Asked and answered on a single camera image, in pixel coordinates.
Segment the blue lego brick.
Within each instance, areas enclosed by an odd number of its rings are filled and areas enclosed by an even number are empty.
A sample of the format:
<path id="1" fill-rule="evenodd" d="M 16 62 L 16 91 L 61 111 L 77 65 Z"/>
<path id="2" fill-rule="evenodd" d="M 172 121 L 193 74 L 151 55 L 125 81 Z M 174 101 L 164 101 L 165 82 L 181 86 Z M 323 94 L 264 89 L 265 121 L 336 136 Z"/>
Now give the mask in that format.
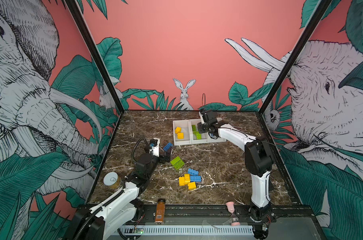
<path id="1" fill-rule="evenodd" d="M 188 169 L 188 170 L 187 170 L 187 173 L 188 173 L 189 175 L 192 175 L 192 176 L 198 176 L 198 175 L 199 175 L 199 172 L 198 172 L 198 171 L 196 171 L 196 170 L 193 170 L 193 169 Z"/>
<path id="2" fill-rule="evenodd" d="M 163 151 L 167 152 L 169 149 L 171 149 L 173 147 L 172 143 L 167 143 L 164 147 L 163 147 Z"/>
<path id="3" fill-rule="evenodd" d="M 190 175 L 190 181 L 196 182 L 196 183 L 201 183 L 202 178 L 201 178 L 201 176 L 198 176 L 198 175 Z"/>

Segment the large green lego brick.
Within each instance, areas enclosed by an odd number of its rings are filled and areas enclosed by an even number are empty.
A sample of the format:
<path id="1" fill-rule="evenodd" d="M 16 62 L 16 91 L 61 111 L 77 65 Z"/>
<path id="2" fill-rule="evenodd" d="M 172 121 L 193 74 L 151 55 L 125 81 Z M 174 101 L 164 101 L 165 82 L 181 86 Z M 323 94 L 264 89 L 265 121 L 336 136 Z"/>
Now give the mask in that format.
<path id="1" fill-rule="evenodd" d="M 180 157 L 174 158 L 173 160 L 170 161 L 170 163 L 177 171 L 184 166 L 184 161 Z"/>

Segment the green L-shaped lego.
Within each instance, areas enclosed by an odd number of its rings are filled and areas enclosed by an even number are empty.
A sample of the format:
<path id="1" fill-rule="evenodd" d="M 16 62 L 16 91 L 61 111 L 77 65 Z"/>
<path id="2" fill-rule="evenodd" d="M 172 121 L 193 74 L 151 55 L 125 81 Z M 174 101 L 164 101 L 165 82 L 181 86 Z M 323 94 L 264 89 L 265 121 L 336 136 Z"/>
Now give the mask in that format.
<path id="1" fill-rule="evenodd" d="M 196 134 L 196 132 L 197 132 L 196 125 L 192 125 L 191 128 L 192 128 L 192 133 Z"/>

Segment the white three-compartment bin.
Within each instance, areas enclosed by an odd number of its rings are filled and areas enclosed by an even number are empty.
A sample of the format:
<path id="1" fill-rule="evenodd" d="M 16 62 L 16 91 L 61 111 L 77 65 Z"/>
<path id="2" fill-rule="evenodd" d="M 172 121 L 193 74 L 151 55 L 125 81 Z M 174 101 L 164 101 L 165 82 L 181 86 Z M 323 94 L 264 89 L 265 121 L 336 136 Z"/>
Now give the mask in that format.
<path id="1" fill-rule="evenodd" d="M 213 139 L 208 133 L 200 134 L 197 130 L 198 123 L 201 123 L 200 119 L 173 121 L 174 145 L 184 146 L 226 142 L 223 138 Z"/>

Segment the yellow lego brick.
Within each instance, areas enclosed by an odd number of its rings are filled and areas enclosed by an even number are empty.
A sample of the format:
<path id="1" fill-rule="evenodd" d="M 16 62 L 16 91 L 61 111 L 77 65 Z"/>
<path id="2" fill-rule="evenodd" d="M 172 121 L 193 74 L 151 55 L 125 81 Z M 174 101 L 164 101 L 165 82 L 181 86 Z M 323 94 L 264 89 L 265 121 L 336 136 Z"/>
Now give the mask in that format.
<path id="1" fill-rule="evenodd" d="M 182 130 L 182 129 L 181 129 L 180 127 L 176 127 L 176 129 L 175 129 L 175 133 L 176 133 L 176 134 L 178 134 L 178 133 L 180 133 L 180 132 L 181 132 L 181 130 Z"/>
<path id="2" fill-rule="evenodd" d="M 183 133 L 177 133 L 177 138 L 178 139 L 184 139 L 184 135 L 183 135 Z"/>
<path id="3" fill-rule="evenodd" d="M 185 178 L 179 177 L 179 186 L 185 186 Z"/>
<path id="4" fill-rule="evenodd" d="M 190 174 L 184 174 L 184 184 L 188 185 L 190 183 Z"/>

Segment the blue lego brick bottom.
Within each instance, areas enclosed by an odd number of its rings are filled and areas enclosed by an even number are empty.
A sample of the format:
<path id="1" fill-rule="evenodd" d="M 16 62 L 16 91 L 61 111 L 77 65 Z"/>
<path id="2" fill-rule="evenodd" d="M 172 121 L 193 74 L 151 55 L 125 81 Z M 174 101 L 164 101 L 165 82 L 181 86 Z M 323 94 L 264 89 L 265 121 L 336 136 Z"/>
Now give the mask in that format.
<path id="1" fill-rule="evenodd" d="M 196 182 L 196 183 L 201 183 L 202 178 L 201 178 L 201 176 L 198 176 L 198 175 L 190 175 L 190 181 Z"/>

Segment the yellow lego brick lowest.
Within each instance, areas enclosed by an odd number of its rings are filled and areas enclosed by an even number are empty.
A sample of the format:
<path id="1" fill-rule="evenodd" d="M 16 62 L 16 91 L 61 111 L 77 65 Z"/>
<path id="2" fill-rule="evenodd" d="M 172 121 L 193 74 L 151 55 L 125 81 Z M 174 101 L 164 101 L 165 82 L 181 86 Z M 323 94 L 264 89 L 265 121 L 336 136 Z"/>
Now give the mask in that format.
<path id="1" fill-rule="evenodd" d="M 190 182 L 190 183 L 187 184 L 187 186 L 188 186 L 189 191 L 192 191 L 192 190 L 196 189 L 196 183 L 195 182 Z"/>

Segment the small green lego brick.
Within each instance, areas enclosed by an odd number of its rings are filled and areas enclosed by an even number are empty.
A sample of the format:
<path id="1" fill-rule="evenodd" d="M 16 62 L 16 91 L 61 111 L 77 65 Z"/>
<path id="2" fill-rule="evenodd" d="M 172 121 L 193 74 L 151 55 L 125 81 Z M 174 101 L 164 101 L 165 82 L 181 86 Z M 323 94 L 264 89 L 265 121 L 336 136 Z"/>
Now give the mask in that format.
<path id="1" fill-rule="evenodd" d="M 199 132 L 195 132 L 195 136 L 197 140 L 201 140 L 201 134 Z"/>

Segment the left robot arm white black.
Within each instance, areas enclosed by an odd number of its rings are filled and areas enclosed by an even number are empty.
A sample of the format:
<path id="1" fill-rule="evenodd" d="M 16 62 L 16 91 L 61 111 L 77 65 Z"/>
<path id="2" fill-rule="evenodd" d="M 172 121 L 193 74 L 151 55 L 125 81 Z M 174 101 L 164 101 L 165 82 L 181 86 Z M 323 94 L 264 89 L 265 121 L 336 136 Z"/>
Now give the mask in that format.
<path id="1" fill-rule="evenodd" d="M 172 147 L 164 153 L 151 147 L 140 155 L 134 170 L 122 187 L 91 208 L 79 208 L 70 222 L 64 240 L 106 240 L 129 221 L 142 218 L 143 202 L 138 196 L 145 191 L 158 164 L 171 161 Z"/>

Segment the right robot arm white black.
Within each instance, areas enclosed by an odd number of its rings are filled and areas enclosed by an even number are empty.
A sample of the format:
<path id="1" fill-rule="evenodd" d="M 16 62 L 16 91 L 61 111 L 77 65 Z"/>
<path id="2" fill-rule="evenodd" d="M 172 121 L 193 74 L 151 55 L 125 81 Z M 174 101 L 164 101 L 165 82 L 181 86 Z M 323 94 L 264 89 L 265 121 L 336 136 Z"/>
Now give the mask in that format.
<path id="1" fill-rule="evenodd" d="M 252 182 L 250 216 L 255 222 L 264 221 L 271 209 L 269 177 L 274 162 L 269 142 L 262 137 L 250 136 L 225 121 L 218 121 L 212 110 L 201 109 L 199 116 L 201 120 L 197 124 L 199 133 L 223 138 L 244 152 L 244 164 L 251 174 Z"/>

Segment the brown spice bottle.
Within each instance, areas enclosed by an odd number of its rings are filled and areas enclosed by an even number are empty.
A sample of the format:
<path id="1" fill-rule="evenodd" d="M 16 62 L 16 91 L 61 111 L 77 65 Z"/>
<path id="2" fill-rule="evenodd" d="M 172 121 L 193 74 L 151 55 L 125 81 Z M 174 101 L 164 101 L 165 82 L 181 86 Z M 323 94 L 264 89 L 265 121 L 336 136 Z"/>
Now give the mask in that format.
<path id="1" fill-rule="evenodd" d="M 164 223 L 166 210 L 166 199 L 158 199 L 155 212 L 155 223 L 161 225 Z"/>

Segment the tin can silver lid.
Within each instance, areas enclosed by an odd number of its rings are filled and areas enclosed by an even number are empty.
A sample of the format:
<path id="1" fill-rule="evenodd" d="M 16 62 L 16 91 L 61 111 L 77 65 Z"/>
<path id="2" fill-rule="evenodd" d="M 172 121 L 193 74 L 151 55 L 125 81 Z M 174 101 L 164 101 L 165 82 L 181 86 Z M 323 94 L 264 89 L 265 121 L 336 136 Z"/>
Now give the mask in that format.
<path id="1" fill-rule="evenodd" d="M 121 182 L 122 180 L 116 172 L 107 173 L 103 179 L 104 185 L 113 190 L 120 188 Z"/>

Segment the pink hourglass timer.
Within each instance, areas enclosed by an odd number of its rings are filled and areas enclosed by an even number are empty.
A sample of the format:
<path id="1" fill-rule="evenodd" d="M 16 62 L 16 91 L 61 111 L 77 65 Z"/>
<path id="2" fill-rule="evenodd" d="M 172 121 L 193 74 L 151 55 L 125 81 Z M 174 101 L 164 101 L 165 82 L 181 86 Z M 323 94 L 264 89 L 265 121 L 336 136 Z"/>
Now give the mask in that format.
<path id="1" fill-rule="evenodd" d="M 226 204 L 227 210 L 230 213 L 230 225 L 231 226 L 239 226 L 240 222 L 239 222 L 239 218 L 238 216 L 235 214 L 235 207 L 234 207 L 234 202 L 227 202 Z"/>

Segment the black base frame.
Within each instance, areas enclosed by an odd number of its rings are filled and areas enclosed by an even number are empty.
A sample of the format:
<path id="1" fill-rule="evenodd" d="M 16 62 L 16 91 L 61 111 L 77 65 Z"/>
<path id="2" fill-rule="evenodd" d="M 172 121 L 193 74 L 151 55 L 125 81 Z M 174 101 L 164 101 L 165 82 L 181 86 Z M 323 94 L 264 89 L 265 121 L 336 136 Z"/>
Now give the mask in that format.
<path id="1" fill-rule="evenodd" d="M 155 222 L 156 217 L 156 205 L 145 204 L 143 208 L 144 218 L 141 219 L 140 224 Z M 253 223 L 250 219 L 252 214 L 250 213 L 249 205 L 235 205 L 235 215 L 241 222 Z M 197 220 L 203 218 L 206 220 L 212 220 L 219 218 L 228 220 L 231 213 L 227 210 L 226 205 L 171 205 L 167 204 L 165 207 L 164 222 L 176 220 Z M 314 223 L 317 223 L 317 219 L 309 206 L 305 205 L 288 205 L 288 206 L 271 206 L 268 212 L 265 213 L 263 218 L 264 222 L 275 222 L 285 220 L 288 218 L 309 218 Z"/>

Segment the white perforated rail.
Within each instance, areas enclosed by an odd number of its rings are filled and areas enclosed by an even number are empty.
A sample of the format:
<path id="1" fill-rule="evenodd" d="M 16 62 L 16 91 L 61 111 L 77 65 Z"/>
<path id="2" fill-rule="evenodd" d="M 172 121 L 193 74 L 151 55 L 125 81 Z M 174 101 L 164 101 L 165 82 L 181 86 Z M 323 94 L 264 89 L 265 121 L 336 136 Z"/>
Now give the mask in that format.
<path id="1" fill-rule="evenodd" d="M 254 236 L 252 226 L 129 225 L 119 230 L 125 236 Z"/>

